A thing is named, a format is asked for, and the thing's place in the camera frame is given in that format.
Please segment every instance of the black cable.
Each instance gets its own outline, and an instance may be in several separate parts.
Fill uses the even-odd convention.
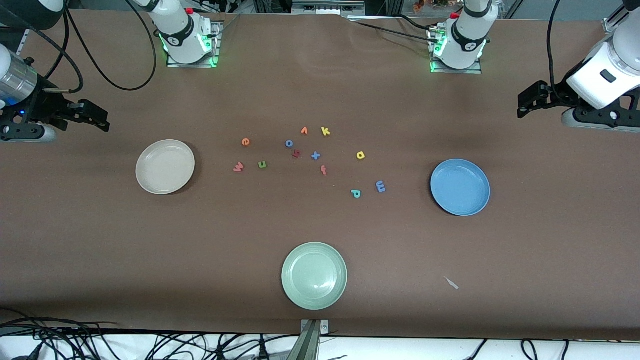
[[[203,3],[204,3],[204,0],[199,0],[199,1],[198,1],[198,0],[191,0],[191,1],[192,1],[192,2],[194,2],[194,3],[198,3],[198,5],[202,6],[203,8],[207,8],[207,9],[209,9],[209,10],[210,10],[210,11],[212,11],[212,12],[216,12],[216,13],[219,13],[219,12],[220,12],[220,10],[218,10],[218,9],[216,9],[216,8],[214,8],[214,7],[212,7],[211,5],[205,5],[205,4],[203,4]]]
[[[414,22],[413,20],[409,19],[407,16],[405,16],[405,15],[403,15],[401,13],[393,14],[393,15],[391,15],[391,17],[400,17],[400,18],[406,20],[409,24],[411,24],[411,25],[413,25],[413,26],[415,26],[416,28],[419,28],[419,29],[423,29],[423,30],[428,30],[429,29],[428,26],[423,26],[423,25],[417,24],[416,22]]]
[[[80,44],[82,44],[82,47],[84,47],[84,51],[89,56],[89,59],[93,63],[93,66],[95,67],[96,70],[98,70],[102,78],[104,78],[109,84],[111,84],[113,87],[117,89],[124,90],[124,91],[136,91],[136,90],[142,89],[147,84],[149,84],[149,82],[151,82],[151,79],[153,79],[154,75],[156,74],[156,67],[157,67],[156,47],[154,45],[154,38],[151,35],[151,31],[149,31],[149,28],[147,27],[147,23],[142,19],[142,16],[140,16],[140,13],[138,13],[136,8],[131,4],[129,0],[124,0],[124,1],[129,5],[129,7],[133,10],[133,12],[136,13],[136,16],[140,19],[140,22],[144,26],[145,31],[147,32],[147,36],[149,37],[149,42],[151,43],[151,50],[154,55],[154,68],[151,70],[151,75],[149,75],[149,78],[142,85],[136,86],[134,88],[126,88],[126,87],[120,86],[114,83],[111,79],[109,79],[109,77],[100,68],[100,65],[98,65],[98,63],[95,61],[95,58],[93,58],[93,55],[91,54],[91,51],[89,51],[89,48],[86,46],[86,43],[84,42],[84,39],[82,38],[82,35],[80,35],[80,31],[76,26],[76,22],[74,21],[74,18],[71,16],[71,12],[68,9],[66,10],[66,12],[67,12],[67,15],[69,16],[69,21],[71,22],[71,26],[76,32],[76,35],[78,36],[78,40],[80,40]]]
[[[233,18],[233,19],[231,19],[231,21],[230,21],[227,25],[225,25],[219,33],[215,33],[215,34],[207,35],[207,38],[216,38],[216,37],[218,37],[218,36],[222,35],[222,33],[224,33],[224,32],[225,32],[225,30],[227,30],[228,28],[230,28],[230,27],[231,27],[231,24],[233,24],[233,23],[234,23],[234,21],[236,21],[237,19],[240,19],[240,15],[241,15],[241,14],[237,14],[237,15],[235,15],[235,16],[234,16],[234,18]]]
[[[486,342],[489,341],[489,339],[484,339],[480,345],[478,345],[478,347],[476,348],[476,351],[474,352],[473,355],[471,355],[471,357],[468,357],[467,360],[476,360],[476,357],[478,356],[478,354],[480,353],[480,350],[482,350],[482,347],[484,346],[484,344],[486,344]]]
[[[207,351],[209,351],[209,349],[207,349],[207,337],[203,336],[202,337],[202,341],[204,341],[204,348],[198,346],[196,343],[194,343],[193,346],[195,346],[197,348],[201,348],[202,350],[204,350],[204,352],[202,354],[202,360],[205,360],[207,358]]]
[[[189,341],[187,341],[186,343],[181,344],[179,347],[177,347],[171,354],[167,355],[164,357],[164,360],[169,360],[171,358],[171,356],[174,356],[180,349],[182,349],[183,347],[185,347],[188,343],[190,343],[193,340],[196,340],[197,338],[201,338],[203,337],[204,334],[199,334],[196,336],[193,336]]]
[[[225,335],[224,333],[221,333],[218,336],[218,346],[216,347],[216,350],[213,352],[213,354],[209,354],[203,360],[215,360],[218,356],[223,355],[224,348],[222,347],[222,337],[224,335]]]
[[[164,341],[164,339],[169,339],[170,340],[171,336],[167,336],[167,337],[163,338],[163,341]],[[160,335],[159,334],[156,335],[156,340],[154,341],[154,346],[151,347],[151,350],[149,350],[149,353],[147,353],[147,356],[145,356],[145,360],[149,359],[149,357],[152,357],[151,351],[153,351],[156,348],[156,346],[158,346],[158,340],[160,340]]]
[[[100,356],[97,353],[97,349],[96,351],[93,351],[91,347],[87,346],[88,343],[83,339],[82,336],[76,336],[76,337],[73,337],[72,339],[76,342],[76,345],[78,346],[78,349],[80,349],[80,351],[82,351],[83,346],[86,346],[87,349],[89,350],[89,353],[94,359],[100,359]]]
[[[24,318],[24,319],[31,319],[31,316],[23,313],[22,311],[11,309],[9,307],[0,306],[0,310],[7,311],[9,313],[18,314],[18,315],[22,316],[22,318]],[[32,321],[32,320],[30,320],[30,322],[34,323],[35,325],[41,325],[42,327],[45,327],[43,322],[41,322],[40,324],[38,324],[38,322]]]
[[[38,360],[40,357],[40,351],[42,350],[42,343],[39,343],[33,351],[27,356],[27,360]]]
[[[299,336],[299,335],[281,335],[281,336],[276,336],[275,338],[270,338],[270,339],[264,340],[261,343],[265,343],[266,344],[266,343],[268,343],[270,341],[279,340],[279,339],[283,339],[283,338],[290,338],[291,336]],[[259,347],[259,346],[260,346],[260,344],[254,345],[254,346],[246,349],[242,354],[236,356],[234,358],[234,360],[240,360],[240,358],[243,357],[246,353],[248,353],[249,351],[251,351],[251,350],[253,350],[253,349],[255,349],[255,348]]]
[[[90,332],[88,332],[89,326],[87,325],[97,325],[100,322],[77,322],[74,320],[65,320],[65,319],[58,319],[58,318],[49,318],[49,317],[42,317],[42,316],[29,316],[27,318],[21,318],[21,319],[16,319],[16,320],[9,320],[7,322],[4,322],[2,324],[0,324],[0,326],[4,326],[4,325],[11,325],[11,324],[18,324],[18,323],[22,323],[22,322],[26,322],[26,321],[30,321],[30,322],[59,322],[59,323],[65,323],[65,324],[69,324],[69,325],[75,325],[80,327],[82,330],[85,330],[85,332],[87,334],[90,335]],[[50,327],[46,327],[44,325],[41,325],[40,327],[44,328],[44,329],[50,329]]]
[[[258,354],[258,360],[271,360],[269,357],[269,352],[267,351],[267,346],[264,343],[264,335],[260,334],[260,352]]]
[[[147,354],[147,357],[145,358],[145,360],[152,360],[154,358],[154,356],[165,346],[167,346],[167,344],[171,343],[172,340],[174,340],[175,338],[178,338],[180,335],[175,335],[174,338],[172,338],[171,336],[167,337],[166,339],[163,339],[162,341],[160,341],[160,343],[156,343],[154,345],[154,347],[151,348],[151,350],[149,351],[149,353]]]
[[[67,51],[67,45],[69,44],[69,19],[67,18],[66,12],[62,13],[62,18],[65,21],[65,39],[62,40],[62,49],[64,51]],[[56,61],[53,63],[53,65],[51,65],[51,69],[49,69],[47,74],[44,76],[45,79],[49,79],[51,75],[53,75],[53,72],[56,71],[61,61],[62,61],[62,53],[58,54]]]
[[[100,324],[96,324],[95,325],[97,330],[98,330],[98,335],[100,336],[100,338],[102,339],[102,342],[105,344],[105,346],[107,346],[107,348],[109,349],[109,351],[111,352],[111,355],[113,355],[113,357],[116,358],[116,360],[121,360],[116,353],[113,351],[113,349],[111,348],[111,345],[109,345],[109,342],[107,341],[107,339],[104,338],[104,335],[102,334],[102,329],[100,328]]]
[[[562,351],[562,356],[560,357],[560,360],[564,360],[567,350],[569,350],[569,340],[564,341],[564,350]]]
[[[567,104],[564,101],[564,99],[558,96],[558,92],[556,91],[556,76],[554,74],[554,57],[551,53],[551,27],[553,26],[554,18],[556,17],[556,10],[558,9],[558,5],[560,5],[560,0],[556,0],[554,9],[551,11],[551,16],[549,17],[549,25],[547,28],[547,56],[549,57],[549,82],[551,83],[551,90],[554,92],[554,94],[560,100],[560,102],[563,104]]]
[[[51,38],[49,38],[47,35],[45,35],[42,31],[34,28],[33,25],[31,25],[30,23],[26,22],[25,20],[22,20],[21,17],[19,17],[18,15],[15,15],[11,10],[7,9],[4,5],[0,4],[0,9],[4,10],[6,13],[11,15],[14,19],[20,21],[29,30],[31,30],[34,33],[38,34],[46,42],[50,43],[51,46],[55,47],[56,50],[58,50],[58,52],[60,54],[62,54],[62,56],[64,56],[69,61],[69,64],[71,64],[71,67],[74,68],[74,71],[76,72],[76,75],[78,76],[78,86],[75,89],[69,89],[69,91],[68,91],[69,94],[74,94],[74,93],[82,90],[82,88],[84,87],[84,79],[82,77],[82,73],[80,73],[80,69],[76,65],[76,62],[71,58],[71,56],[69,56],[69,54],[67,54],[67,52],[65,50],[63,50],[58,44],[56,44],[55,41],[51,40]]]
[[[531,348],[533,349],[533,358],[531,356],[529,356],[529,353],[527,353],[527,351],[524,349],[524,344],[525,343],[529,343],[531,345]],[[520,341],[520,348],[522,349],[522,353],[524,354],[524,356],[527,357],[527,359],[529,359],[529,360],[538,360],[538,352],[536,351],[536,347],[533,345],[533,342],[531,340],[521,340]]]
[[[234,346],[232,348],[225,349],[225,352],[230,352],[230,351],[233,351],[233,350],[237,350],[237,349],[239,349],[241,347],[245,347],[245,346],[249,345],[250,343],[259,343],[259,342],[260,342],[260,340],[249,340],[246,343],[242,343],[242,344],[236,345],[236,346]]]
[[[158,336],[158,337],[162,336],[162,337],[163,337],[163,338],[165,338],[165,339],[166,339],[166,338],[169,338],[169,336],[167,336],[167,335],[162,335],[162,334],[156,334],[156,336]],[[189,340],[189,341],[184,341],[184,340],[180,340],[180,339],[177,339],[177,338],[176,338],[176,339],[172,339],[171,341],[176,341],[176,342],[178,342],[178,343],[183,343],[183,344],[186,344],[186,345],[191,345],[192,347],[196,347],[196,348],[199,348],[200,350],[203,350],[205,353],[207,353],[207,352],[208,352],[208,353],[215,354],[215,351],[209,350],[209,349],[207,348],[207,338],[203,337],[202,339],[203,339],[203,340],[204,340],[204,342],[205,342],[204,347],[202,347],[202,346],[200,346],[200,345],[198,345],[198,344],[196,344],[196,343],[191,343],[191,342],[190,342],[191,340]]]
[[[56,360],[58,360],[58,357],[62,357],[63,360],[68,360],[68,357],[66,357],[64,354],[62,354],[62,352],[60,350],[58,350],[57,346],[55,345],[55,343],[53,342],[53,340],[51,340],[51,344],[49,344],[46,340],[42,339],[41,342],[46,345],[48,348],[50,348],[51,350],[53,350],[53,353],[56,356]]]
[[[372,29],[377,29],[377,30],[382,30],[382,31],[386,31],[387,33],[392,33],[392,34],[398,34],[398,35],[402,35],[404,37],[410,37],[410,38],[416,38],[418,40],[424,40],[427,42],[438,42],[436,39],[432,39],[432,38],[424,38],[424,37],[417,37],[415,35],[411,35],[411,34],[406,34],[406,33],[401,33],[400,31],[395,31],[395,30],[389,30],[389,29],[385,29],[385,28],[381,28],[379,26],[375,26],[375,25],[369,25],[369,24],[364,24],[363,22],[357,22],[356,24],[358,25],[362,25],[362,26],[366,26],[368,28],[372,28]]]
[[[7,332],[6,334],[2,334],[2,336],[24,336],[33,334],[33,330],[20,330],[16,332]]]
[[[232,342],[234,342],[236,339],[238,339],[240,336],[242,336],[242,334],[236,334],[233,335],[229,340],[225,341],[225,343],[222,345],[222,347],[227,347],[229,346]]]
[[[196,360],[196,357],[193,355],[193,353],[190,352],[190,351],[186,351],[186,350],[185,351],[175,352],[175,353],[172,354],[172,356],[180,355],[180,354],[189,354],[189,355],[191,355],[191,360]],[[164,358],[164,360],[170,360],[170,359],[171,359],[171,357],[165,357]]]
[[[69,345],[69,347],[72,350],[72,354],[73,354],[73,358],[74,359],[81,359],[81,360],[87,360],[88,359],[84,355],[82,350],[79,349],[76,346],[76,344],[73,344],[73,342],[68,337],[66,337],[62,332],[57,331],[56,329],[48,328],[48,327],[41,327],[41,326],[36,326],[36,325],[30,325],[30,324],[13,324],[11,326],[0,325],[0,328],[4,328],[4,327],[18,327],[18,328],[25,328],[25,329],[39,329],[42,332],[46,332],[47,334],[52,334],[56,338],[59,338],[60,340],[66,342],[67,345]]]

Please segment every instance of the metal mounting plate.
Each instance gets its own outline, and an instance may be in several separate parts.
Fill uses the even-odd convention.
[[[211,22],[211,34],[219,34],[218,36],[210,39],[211,47],[213,50],[206,54],[200,61],[196,61],[191,64],[182,64],[176,62],[171,56],[167,56],[166,66],[167,67],[179,67],[186,69],[210,69],[218,66],[218,58],[220,57],[220,46],[222,45],[222,29],[224,28],[225,23],[223,21],[212,21]]]
[[[444,29],[444,23],[441,22],[437,26],[434,26],[433,29],[437,29],[436,31],[432,31],[431,29],[427,30],[427,38],[432,38],[436,40],[440,40],[442,37],[442,30]],[[467,69],[452,69],[446,66],[440,58],[435,56],[434,51],[436,46],[439,44],[429,43],[429,58],[431,59],[431,72],[444,72],[447,74],[482,74],[482,67],[480,66],[480,59],[477,59],[471,67]]]
[[[302,320],[300,322],[300,332],[305,330],[306,324],[311,320]],[[329,319],[320,320],[320,335],[327,335],[329,333]]]

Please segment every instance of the blue plate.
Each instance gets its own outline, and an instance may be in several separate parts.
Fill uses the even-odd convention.
[[[447,160],[431,175],[431,193],[438,205],[453,215],[469,217],[489,203],[489,179],[474,163]]]

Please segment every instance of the small paper scrap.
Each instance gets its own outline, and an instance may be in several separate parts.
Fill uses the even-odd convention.
[[[453,282],[453,281],[449,280],[449,278],[448,278],[448,277],[446,277],[446,276],[443,276],[443,277],[444,277],[445,279],[447,279],[447,282],[449,283],[449,285],[453,286],[453,288],[454,288],[454,289],[456,289],[456,290],[460,289],[460,287],[459,287],[458,285],[456,285],[456,283],[455,283],[455,282]]]

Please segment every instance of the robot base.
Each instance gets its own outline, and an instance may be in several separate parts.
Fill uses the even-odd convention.
[[[222,45],[222,31],[224,28],[224,24],[225,23],[223,21],[211,22],[211,35],[214,36],[208,41],[211,42],[212,51],[206,54],[202,59],[194,63],[183,64],[175,61],[171,56],[167,56],[166,66],[187,69],[211,69],[214,67],[218,67],[218,58],[220,57],[220,46]]]
[[[436,39],[439,42],[429,43],[429,58],[431,59],[431,72],[445,72],[448,74],[482,74],[482,67],[480,66],[480,59],[476,60],[473,65],[466,69],[454,69],[446,66],[440,58],[435,56],[435,49],[438,47],[445,36],[445,24],[439,23],[437,26],[432,26],[427,30],[427,38]]]

